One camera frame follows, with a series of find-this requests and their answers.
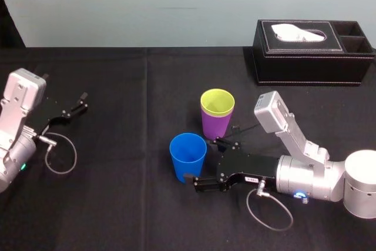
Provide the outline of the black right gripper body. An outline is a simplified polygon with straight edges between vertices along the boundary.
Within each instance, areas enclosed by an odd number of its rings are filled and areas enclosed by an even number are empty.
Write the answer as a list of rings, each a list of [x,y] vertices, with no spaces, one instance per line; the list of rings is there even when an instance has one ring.
[[[266,188],[277,191],[277,167],[280,158],[249,153],[224,153],[217,165],[219,191],[225,192],[236,184],[258,185],[266,181]]]

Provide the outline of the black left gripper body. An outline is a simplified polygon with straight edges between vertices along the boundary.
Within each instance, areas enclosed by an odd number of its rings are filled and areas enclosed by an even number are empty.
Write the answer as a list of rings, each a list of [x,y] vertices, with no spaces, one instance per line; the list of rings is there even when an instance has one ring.
[[[45,99],[32,109],[25,109],[25,136],[36,138],[60,124],[70,122],[71,114],[54,99]]]

